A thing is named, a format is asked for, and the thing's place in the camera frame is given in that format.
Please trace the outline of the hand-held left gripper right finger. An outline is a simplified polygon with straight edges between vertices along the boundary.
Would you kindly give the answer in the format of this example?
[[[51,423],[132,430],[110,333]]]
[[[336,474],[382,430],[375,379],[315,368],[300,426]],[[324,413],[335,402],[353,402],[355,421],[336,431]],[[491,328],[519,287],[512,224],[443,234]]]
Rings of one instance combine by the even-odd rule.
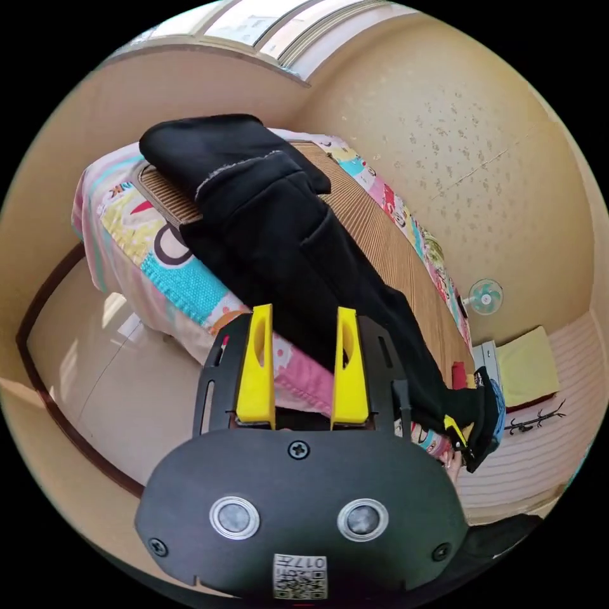
[[[363,425],[369,413],[357,313],[354,309],[339,307],[331,424]]]

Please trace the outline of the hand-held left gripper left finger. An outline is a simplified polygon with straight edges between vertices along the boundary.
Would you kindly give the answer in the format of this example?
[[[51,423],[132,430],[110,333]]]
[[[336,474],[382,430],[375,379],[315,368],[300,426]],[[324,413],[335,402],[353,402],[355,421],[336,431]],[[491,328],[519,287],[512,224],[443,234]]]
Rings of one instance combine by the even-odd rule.
[[[275,424],[272,305],[249,317],[235,414],[241,424]]]

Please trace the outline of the person's right hand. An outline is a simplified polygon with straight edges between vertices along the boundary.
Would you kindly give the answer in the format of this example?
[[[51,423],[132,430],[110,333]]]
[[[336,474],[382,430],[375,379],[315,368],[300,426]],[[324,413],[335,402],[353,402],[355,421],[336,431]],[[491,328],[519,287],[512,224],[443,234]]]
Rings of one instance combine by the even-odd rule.
[[[439,461],[453,485],[456,486],[460,470],[463,466],[462,453],[459,451],[447,450],[440,456]]]

